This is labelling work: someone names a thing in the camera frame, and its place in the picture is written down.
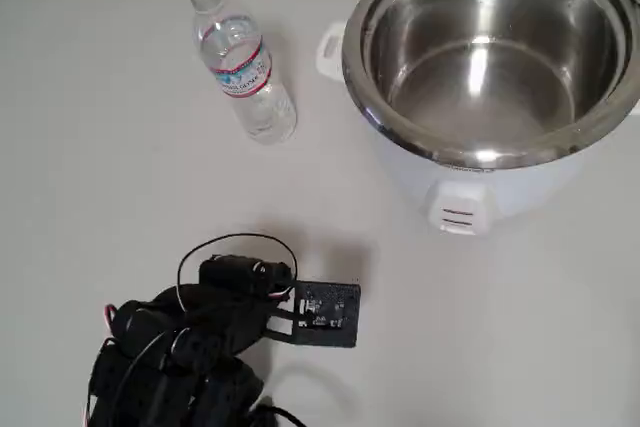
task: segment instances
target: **rice cooker handle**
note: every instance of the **rice cooker handle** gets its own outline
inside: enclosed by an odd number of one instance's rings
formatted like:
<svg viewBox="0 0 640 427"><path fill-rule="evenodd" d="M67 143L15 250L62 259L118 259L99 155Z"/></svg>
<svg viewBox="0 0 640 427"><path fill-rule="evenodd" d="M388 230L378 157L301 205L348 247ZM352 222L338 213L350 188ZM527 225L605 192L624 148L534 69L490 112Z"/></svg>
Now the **rice cooker handle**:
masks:
<svg viewBox="0 0 640 427"><path fill-rule="evenodd" d="M322 35L316 50L316 68L322 75L344 82L342 76L342 39L346 22L334 22Z"/></svg>

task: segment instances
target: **black cable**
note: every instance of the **black cable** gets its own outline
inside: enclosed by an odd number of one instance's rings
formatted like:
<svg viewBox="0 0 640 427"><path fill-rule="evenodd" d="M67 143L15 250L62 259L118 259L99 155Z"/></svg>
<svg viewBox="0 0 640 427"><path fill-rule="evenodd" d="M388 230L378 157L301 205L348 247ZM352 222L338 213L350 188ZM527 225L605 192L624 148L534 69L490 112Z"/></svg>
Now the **black cable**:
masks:
<svg viewBox="0 0 640 427"><path fill-rule="evenodd" d="M255 233L255 232L239 232L239 233L236 233L236 234L226 234L226 235L221 235L220 237L216 237L216 238L211 239L211 240L207 240L206 242L194 247L180 261L180 264L178 265L178 275L177 275L177 279L176 279L176 297L178 298L178 303L180 304L180 307L182 308L183 312L187 312L187 309L184 306L184 303L182 302L182 296L180 295L180 287L181 287L180 276L182 274L182 267L184 267L185 262L189 259L189 257L191 257L198 250L200 250L200 249L202 249L204 247L207 247L207 246L209 246L211 244L215 244L216 242L220 242L220 241L226 240L226 239L231 239L233 237L257 237L257 238L260 238L260 239L272 240L272 241L280 244L282 247L284 247L287 250L287 252L289 252L289 255L291 255L291 259L293 260L294 273L293 273L293 280L291 282L291 285L289 287L287 287L287 289L282 293L282 297L284 297L289 292L291 292L291 289L293 289L293 286L295 285L296 281L298 280L298 259L296 258L296 254L293 253L293 250L291 250L291 247L289 247L287 244L285 244L282 240L280 240L277 237L274 237L272 235L258 234L258 233Z"/></svg>
<svg viewBox="0 0 640 427"><path fill-rule="evenodd" d="M120 383L118 384L118 387L116 388L116 392L113 396L113 400L111 401L111 408L109 412L109 421L107 422L107 427L113 426L113 419L116 416L116 408L118 406L118 401L122 396L122 392L124 392L124 386L126 385L127 380L129 380L129 377L131 377L131 374L133 373L133 369L135 369L136 365L138 365L138 362L140 362L140 359L142 359L142 357L144 357L144 355L147 352L149 352L151 347L153 347L162 337L164 337L169 332L171 331L165 330L164 332L160 332L153 339L151 339L149 343L145 346L145 348L142 349L140 353L134 357L134 359L129 364L129 367L127 367L127 370L125 370L124 375L122 376L122 380L120 381Z"/></svg>
<svg viewBox="0 0 640 427"><path fill-rule="evenodd" d="M98 358L100 358L102 349L104 349L109 342L115 342L115 341L116 339L114 339L113 337L107 337L106 339L104 339L104 342L102 342L102 345L100 346L100 350L98 350L98 355L96 355L96 360L93 363L93 368L91 369L91 377L89 377L89 384L87 386L87 404L84 407L85 426L89 425L89 410L91 409L91 381L93 380L93 374L95 374L95 371L96 371L96 364L98 363Z"/></svg>
<svg viewBox="0 0 640 427"><path fill-rule="evenodd" d="M281 409L280 407L276 407L275 405L265 405L265 404L258 405L254 413L260 413L260 412L273 412L276 415L284 417L296 427L307 427L300 419L298 419L291 412Z"/></svg>

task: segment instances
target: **water bottle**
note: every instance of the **water bottle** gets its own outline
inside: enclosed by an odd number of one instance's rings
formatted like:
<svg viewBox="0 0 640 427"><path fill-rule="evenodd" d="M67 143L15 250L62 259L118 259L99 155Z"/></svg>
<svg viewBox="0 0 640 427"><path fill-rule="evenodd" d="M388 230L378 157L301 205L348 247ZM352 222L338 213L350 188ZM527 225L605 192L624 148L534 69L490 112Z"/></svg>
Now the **water bottle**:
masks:
<svg viewBox="0 0 640 427"><path fill-rule="evenodd" d="M225 0L191 3L200 57L231 98L242 126L262 144L285 140L295 129L296 110L256 23Z"/></svg>

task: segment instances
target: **red and white label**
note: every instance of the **red and white label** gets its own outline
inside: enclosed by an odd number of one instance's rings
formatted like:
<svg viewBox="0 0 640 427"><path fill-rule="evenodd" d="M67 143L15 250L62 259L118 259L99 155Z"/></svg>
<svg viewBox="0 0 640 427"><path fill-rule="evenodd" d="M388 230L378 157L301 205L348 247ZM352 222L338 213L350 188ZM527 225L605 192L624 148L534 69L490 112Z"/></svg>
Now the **red and white label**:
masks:
<svg viewBox="0 0 640 427"><path fill-rule="evenodd" d="M260 41L247 60L231 70L211 69L222 91L231 97L249 97L266 85L271 77L271 54Z"/></svg>

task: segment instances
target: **black circuit board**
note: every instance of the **black circuit board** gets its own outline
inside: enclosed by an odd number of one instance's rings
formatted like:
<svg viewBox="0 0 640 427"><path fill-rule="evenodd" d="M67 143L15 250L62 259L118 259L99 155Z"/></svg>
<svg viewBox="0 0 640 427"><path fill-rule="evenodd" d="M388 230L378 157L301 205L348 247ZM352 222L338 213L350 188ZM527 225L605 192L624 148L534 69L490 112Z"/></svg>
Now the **black circuit board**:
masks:
<svg viewBox="0 0 640 427"><path fill-rule="evenodd" d="M296 312L309 320L294 322L298 345L355 347L360 313L360 286L329 282L298 282Z"/></svg>

